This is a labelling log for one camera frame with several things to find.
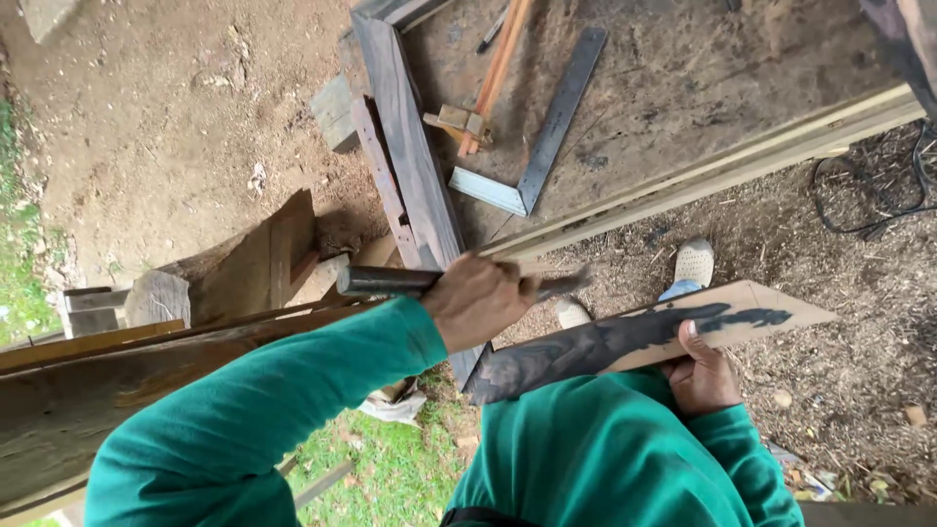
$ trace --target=hand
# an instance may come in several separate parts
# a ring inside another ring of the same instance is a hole
[[[453,262],[420,303],[450,354],[484,344],[519,321],[537,301],[539,278],[520,278],[513,263],[471,253]]]
[[[670,381],[680,411],[687,417],[698,417],[740,404],[738,379],[729,360],[704,344],[696,333],[696,323],[683,321],[677,338],[688,356],[661,365],[661,370]]]

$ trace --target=white sneaker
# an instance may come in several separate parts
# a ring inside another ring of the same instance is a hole
[[[563,297],[557,300],[556,310],[559,326],[563,329],[592,322],[592,317],[589,316],[586,308],[571,298]]]
[[[715,266],[716,252],[712,246],[703,238],[694,238],[684,243],[677,252],[674,283],[681,280],[693,280],[703,287],[709,287]]]

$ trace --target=black cable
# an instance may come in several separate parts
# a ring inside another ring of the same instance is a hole
[[[937,185],[937,183],[930,179],[924,170],[924,163],[921,161],[921,151],[927,145],[927,143],[937,141],[937,132],[934,131],[929,122],[923,119],[917,121],[916,123],[921,129],[921,133],[917,137],[915,148],[912,151],[911,165],[914,169],[915,180],[917,181],[918,194],[920,197],[911,206],[901,207],[893,202],[886,192],[883,192],[875,187],[874,182],[866,173],[866,171],[856,166],[851,159],[845,156],[826,158],[814,164],[813,171],[811,173],[810,188],[813,192],[813,201],[816,204],[817,215],[820,217],[820,220],[823,222],[824,226],[827,227],[827,229],[833,231],[834,233],[840,234],[858,233],[862,239],[870,241],[881,235],[881,233],[885,230],[885,227],[887,227],[888,224],[892,221],[897,221],[898,219],[911,216],[912,214],[937,210],[937,204],[925,206],[925,203],[928,201],[928,197],[930,196],[930,189]],[[885,140],[883,138],[875,146],[877,147],[881,145],[884,141]],[[873,221],[871,223],[854,228],[845,228],[839,225],[835,225],[833,221],[830,220],[829,216],[827,216],[824,212],[824,203],[823,200],[820,199],[817,180],[821,169],[827,163],[832,161],[840,162],[846,166],[846,168],[852,173],[853,178],[857,184],[861,188],[865,188],[865,190],[869,191],[878,201],[877,205],[879,206],[876,206],[876,209],[879,209],[879,212],[887,215],[888,218]]]

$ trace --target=person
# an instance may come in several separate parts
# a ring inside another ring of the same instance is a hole
[[[675,287],[692,283],[675,291],[708,285],[708,244],[688,244],[677,261]],[[537,280],[518,275],[464,255],[419,301],[273,342],[139,411],[97,452],[85,524],[296,525],[274,469],[284,452],[371,391],[519,320]],[[693,321],[677,334],[688,355],[676,362],[484,406],[442,524],[801,525],[730,364]]]

